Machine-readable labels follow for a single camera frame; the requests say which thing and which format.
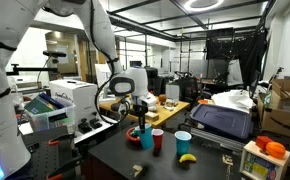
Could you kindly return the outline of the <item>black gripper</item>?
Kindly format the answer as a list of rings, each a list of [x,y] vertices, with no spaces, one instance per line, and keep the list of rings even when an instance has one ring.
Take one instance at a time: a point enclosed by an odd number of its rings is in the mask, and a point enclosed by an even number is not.
[[[148,112],[148,107],[143,105],[133,106],[134,114],[138,117],[139,128],[142,134],[145,133],[145,114]]]

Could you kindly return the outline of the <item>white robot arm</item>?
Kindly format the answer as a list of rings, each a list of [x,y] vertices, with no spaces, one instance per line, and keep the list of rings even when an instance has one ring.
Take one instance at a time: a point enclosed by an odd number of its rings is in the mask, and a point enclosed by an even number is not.
[[[39,35],[27,37],[40,10],[59,17],[76,15],[79,18],[89,41],[107,60],[112,73],[110,88],[114,94],[130,94],[134,104],[152,96],[143,68],[122,69],[111,22],[99,0],[0,0],[0,180],[20,170],[31,158],[18,133],[6,66],[18,47],[28,46],[37,52],[45,45]]]

